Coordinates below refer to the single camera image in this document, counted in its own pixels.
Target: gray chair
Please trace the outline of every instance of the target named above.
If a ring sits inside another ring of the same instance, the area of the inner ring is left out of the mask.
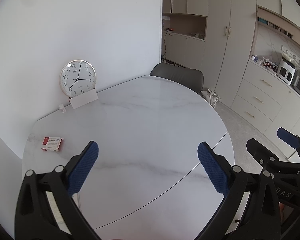
[[[196,93],[203,89],[203,74],[200,70],[172,66],[166,63],[159,63],[151,71],[150,76],[162,77],[172,80]]]

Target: marble table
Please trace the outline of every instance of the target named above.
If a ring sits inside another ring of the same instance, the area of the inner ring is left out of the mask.
[[[234,165],[221,118],[192,90],[153,76],[111,87],[98,97],[35,123],[23,174],[66,165],[96,141],[99,158],[79,194],[91,227],[103,239],[194,239],[223,198],[199,165],[199,143],[206,141]],[[42,151],[45,136],[63,137],[61,151]]]

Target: white paper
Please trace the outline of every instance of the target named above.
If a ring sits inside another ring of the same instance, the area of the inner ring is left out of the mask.
[[[97,99],[98,99],[97,91],[96,89],[93,89],[83,94],[80,94],[74,98],[70,98],[70,103],[73,109],[76,109],[80,106],[83,106]]]

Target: red and white box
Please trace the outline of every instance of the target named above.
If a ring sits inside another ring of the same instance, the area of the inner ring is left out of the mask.
[[[45,137],[42,142],[41,149],[43,151],[58,152],[60,149],[61,141],[62,141],[62,137]]]

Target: silver screw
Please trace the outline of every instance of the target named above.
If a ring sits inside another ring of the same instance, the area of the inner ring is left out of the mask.
[[[28,171],[26,172],[26,176],[27,176],[27,177],[30,177],[32,174],[33,174],[33,170],[28,170]]]
[[[239,166],[233,166],[233,171],[236,173],[239,173],[241,171],[241,168]]]
[[[56,172],[61,172],[61,171],[63,171],[63,166],[62,165],[60,165],[60,166],[57,166],[54,170],[56,171]]]
[[[263,171],[263,175],[265,175],[266,177],[270,176],[270,172],[269,171]]]

